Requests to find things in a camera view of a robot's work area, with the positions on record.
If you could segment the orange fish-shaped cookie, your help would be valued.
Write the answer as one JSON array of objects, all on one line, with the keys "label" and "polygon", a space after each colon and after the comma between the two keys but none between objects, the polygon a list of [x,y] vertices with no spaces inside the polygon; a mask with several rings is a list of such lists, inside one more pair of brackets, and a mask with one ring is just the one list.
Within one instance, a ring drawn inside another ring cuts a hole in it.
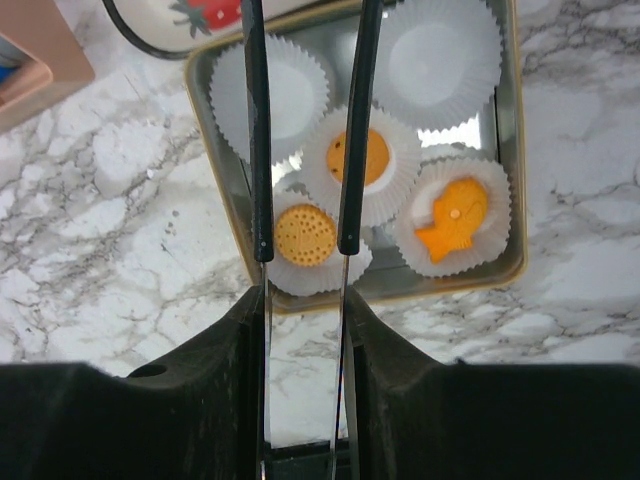
[{"label": "orange fish-shaped cookie", "polygon": [[473,235],[489,210],[489,196],[476,179],[466,177],[449,183],[433,202],[432,223],[414,230],[427,248],[432,263],[440,263],[454,251],[473,246]]}]

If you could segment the round sandwich cookie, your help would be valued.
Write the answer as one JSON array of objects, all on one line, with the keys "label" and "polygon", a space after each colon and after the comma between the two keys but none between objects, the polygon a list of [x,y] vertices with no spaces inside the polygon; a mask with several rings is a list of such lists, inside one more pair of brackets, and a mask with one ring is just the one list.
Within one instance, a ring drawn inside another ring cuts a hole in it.
[{"label": "round sandwich cookie", "polygon": [[334,220],[313,205],[289,207],[276,221],[276,247],[287,261],[296,266],[321,265],[333,253],[335,241]]}]

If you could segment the black-tipped metal tongs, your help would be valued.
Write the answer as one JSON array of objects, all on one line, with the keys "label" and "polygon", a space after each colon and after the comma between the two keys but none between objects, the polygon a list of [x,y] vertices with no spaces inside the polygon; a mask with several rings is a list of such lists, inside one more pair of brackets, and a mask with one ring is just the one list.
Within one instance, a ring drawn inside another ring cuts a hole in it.
[{"label": "black-tipped metal tongs", "polygon": [[[328,479],[334,479],[337,473],[337,442],[345,355],[346,290],[349,284],[350,260],[360,250],[368,129],[383,9],[384,3],[382,1],[364,1],[362,3],[351,75],[346,122],[344,176],[341,187],[337,234],[337,248],[343,255],[343,267],[340,283],[339,355],[334,395],[335,414],[333,436],[329,443],[329,463],[326,467],[326,477]],[[267,407],[269,405],[267,373],[272,331],[272,301],[268,264],[274,259],[274,213],[271,178],[268,62],[266,58],[262,3],[260,1],[243,1],[241,3],[241,17],[250,145],[253,254],[254,259],[261,264],[262,293],[264,297],[262,406]]]}]

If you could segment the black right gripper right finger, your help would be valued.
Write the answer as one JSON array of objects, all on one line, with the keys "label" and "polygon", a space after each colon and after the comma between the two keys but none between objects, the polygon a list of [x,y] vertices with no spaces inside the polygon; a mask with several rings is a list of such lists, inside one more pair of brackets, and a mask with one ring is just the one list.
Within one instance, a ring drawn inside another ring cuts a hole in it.
[{"label": "black right gripper right finger", "polygon": [[639,371],[622,364],[444,364],[344,303],[356,479],[635,479]]}]

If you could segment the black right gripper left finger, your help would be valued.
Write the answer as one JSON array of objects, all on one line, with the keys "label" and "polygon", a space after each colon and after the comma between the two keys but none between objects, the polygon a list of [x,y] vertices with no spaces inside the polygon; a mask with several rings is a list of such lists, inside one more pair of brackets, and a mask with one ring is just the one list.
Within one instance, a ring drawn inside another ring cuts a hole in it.
[{"label": "black right gripper left finger", "polygon": [[263,293],[125,377],[85,363],[1,369],[5,479],[256,479]]}]

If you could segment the small oval brown cookie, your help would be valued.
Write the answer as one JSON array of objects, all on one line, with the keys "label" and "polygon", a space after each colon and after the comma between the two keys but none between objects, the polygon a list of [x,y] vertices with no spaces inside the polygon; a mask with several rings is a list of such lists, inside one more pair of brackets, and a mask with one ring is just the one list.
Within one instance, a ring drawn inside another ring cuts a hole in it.
[{"label": "small oval brown cookie", "polygon": [[[326,152],[326,163],[329,173],[338,182],[343,181],[346,133],[335,137]],[[386,171],[390,163],[390,152],[385,139],[376,130],[368,130],[367,159],[364,185],[375,183]]]}]

